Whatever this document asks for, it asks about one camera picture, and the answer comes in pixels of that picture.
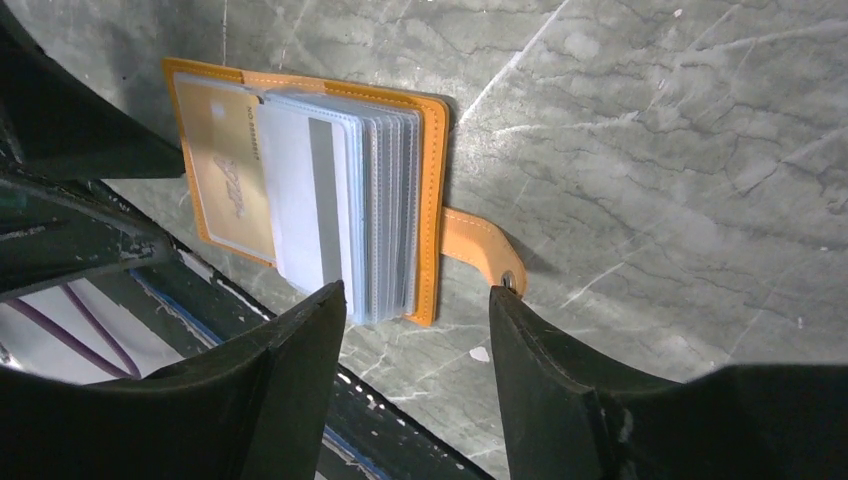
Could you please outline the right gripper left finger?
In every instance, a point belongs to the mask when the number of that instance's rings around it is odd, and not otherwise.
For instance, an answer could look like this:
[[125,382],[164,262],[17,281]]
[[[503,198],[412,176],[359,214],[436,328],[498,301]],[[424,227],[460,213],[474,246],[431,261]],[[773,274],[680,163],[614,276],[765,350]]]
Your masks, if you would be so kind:
[[310,479],[345,329],[341,282],[141,380],[1,372],[5,479]]

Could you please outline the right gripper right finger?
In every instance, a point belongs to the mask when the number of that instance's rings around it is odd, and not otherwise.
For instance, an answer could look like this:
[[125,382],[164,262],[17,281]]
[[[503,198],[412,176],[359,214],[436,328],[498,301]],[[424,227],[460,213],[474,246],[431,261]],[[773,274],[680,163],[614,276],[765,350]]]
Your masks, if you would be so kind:
[[678,383],[608,357],[495,286],[514,479],[843,479],[847,369],[734,364]]

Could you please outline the white striped credit card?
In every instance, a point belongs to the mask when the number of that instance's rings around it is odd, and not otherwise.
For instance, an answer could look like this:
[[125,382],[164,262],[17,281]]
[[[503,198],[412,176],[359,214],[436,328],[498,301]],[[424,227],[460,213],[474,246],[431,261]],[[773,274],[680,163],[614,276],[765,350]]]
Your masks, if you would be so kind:
[[347,132],[291,102],[258,106],[276,265],[304,294],[353,279]]

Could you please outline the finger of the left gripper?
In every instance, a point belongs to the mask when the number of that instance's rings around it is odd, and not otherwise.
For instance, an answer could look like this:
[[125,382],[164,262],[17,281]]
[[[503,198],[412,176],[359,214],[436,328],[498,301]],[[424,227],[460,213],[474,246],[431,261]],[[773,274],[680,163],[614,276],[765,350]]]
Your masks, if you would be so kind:
[[180,150],[52,59],[1,7],[1,167],[54,180],[178,178]]
[[97,182],[1,171],[1,300],[89,276],[167,262],[170,235]]

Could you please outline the orange leather card holder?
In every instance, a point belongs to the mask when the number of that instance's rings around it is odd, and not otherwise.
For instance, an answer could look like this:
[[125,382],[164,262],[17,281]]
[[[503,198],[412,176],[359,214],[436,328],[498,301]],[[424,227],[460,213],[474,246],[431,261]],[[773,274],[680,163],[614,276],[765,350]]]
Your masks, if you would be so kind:
[[448,256],[476,268],[493,286],[527,288],[525,266],[493,223],[443,203],[449,110],[440,99],[339,80],[260,73],[167,58],[173,76],[188,73],[244,85],[342,124],[347,132],[348,219],[353,279],[343,280],[355,324],[436,317],[439,268]]

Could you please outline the gold credit card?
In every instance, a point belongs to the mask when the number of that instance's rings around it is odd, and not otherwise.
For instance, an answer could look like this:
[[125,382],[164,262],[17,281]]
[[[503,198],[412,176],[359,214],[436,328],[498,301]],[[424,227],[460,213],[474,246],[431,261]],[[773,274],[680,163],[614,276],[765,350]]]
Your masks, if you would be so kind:
[[172,87],[199,236],[274,265],[258,94],[244,85],[188,73],[175,74]]

